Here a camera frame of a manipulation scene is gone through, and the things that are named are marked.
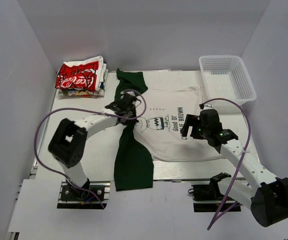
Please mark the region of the white green raglan t-shirt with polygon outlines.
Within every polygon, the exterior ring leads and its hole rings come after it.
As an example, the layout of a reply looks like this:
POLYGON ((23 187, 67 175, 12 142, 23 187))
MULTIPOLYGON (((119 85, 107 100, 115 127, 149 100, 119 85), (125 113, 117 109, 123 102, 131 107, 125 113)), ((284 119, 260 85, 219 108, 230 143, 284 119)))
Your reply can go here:
POLYGON ((141 114, 127 125, 120 136, 114 162, 114 183, 117 191, 151 188, 154 161, 206 162, 220 159, 220 154, 206 140, 194 140, 180 131, 187 114, 198 114, 203 102, 202 87, 179 79, 163 79, 146 83, 143 72, 116 70, 119 84, 114 98, 124 90, 138 91, 146 107, 138 106, 141 114))

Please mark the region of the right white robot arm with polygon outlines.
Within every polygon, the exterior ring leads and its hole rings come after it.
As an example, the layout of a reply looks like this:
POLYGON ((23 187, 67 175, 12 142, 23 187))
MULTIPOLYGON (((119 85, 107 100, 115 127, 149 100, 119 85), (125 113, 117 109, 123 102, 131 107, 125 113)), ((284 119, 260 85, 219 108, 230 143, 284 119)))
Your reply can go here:
POLYGON ((221 172, 210 178, 203 198, 212 196, 223 201, 231 198, 248 208, 263 227, 288 218, 288 178, 277 177, 258 162, 232 130, 223 128, 215 109, 203 109, 199 115, 188 114, 180 132, 184 137, 207 141, 247 181, 247 184, 237 182, 230 174, 221 172))

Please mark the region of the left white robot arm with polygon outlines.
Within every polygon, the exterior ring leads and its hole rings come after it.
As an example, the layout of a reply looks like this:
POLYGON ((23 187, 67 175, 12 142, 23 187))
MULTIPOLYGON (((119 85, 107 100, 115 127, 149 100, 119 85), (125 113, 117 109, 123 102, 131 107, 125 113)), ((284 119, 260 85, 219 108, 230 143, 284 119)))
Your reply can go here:
POLYGON ((133 90, 123 91, 120 99, 106 105, 100 114, 93 113, 79 120, 64 118, 60 121, 48 151, 61 165, 72 193, 78 199, 83 200, 90 193, 90 181, 81 164, 87 140, 107 128, 134 122, 138 95, 133 90))

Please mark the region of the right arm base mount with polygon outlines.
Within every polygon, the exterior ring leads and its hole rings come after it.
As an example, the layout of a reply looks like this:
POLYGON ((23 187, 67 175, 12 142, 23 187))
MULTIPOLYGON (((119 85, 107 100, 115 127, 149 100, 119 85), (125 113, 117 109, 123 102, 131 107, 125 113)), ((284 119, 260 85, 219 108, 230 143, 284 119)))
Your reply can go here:
POLYGON ((193 199, 193 211, 195 213, 215 213, 223 200, 224 195, 220 193, 217 183, 231 175, 221 172, 208 183, 193 184, 187 191, 193 199))

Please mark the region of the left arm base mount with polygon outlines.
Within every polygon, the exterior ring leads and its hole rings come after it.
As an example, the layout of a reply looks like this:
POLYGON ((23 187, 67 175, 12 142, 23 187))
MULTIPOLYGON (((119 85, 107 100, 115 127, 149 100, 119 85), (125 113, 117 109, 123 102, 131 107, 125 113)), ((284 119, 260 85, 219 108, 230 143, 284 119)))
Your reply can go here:
POLYGON ((98 199, 91 193, 83 193, 80 197, 71 189, 66 183, 62 182, 59 189, 59 195, 57 200, 58 209, 70 209, 70 210, 103 210, 109 200, 110 193, 109 182, 91 182, 89 189, 96 194, 98 199))

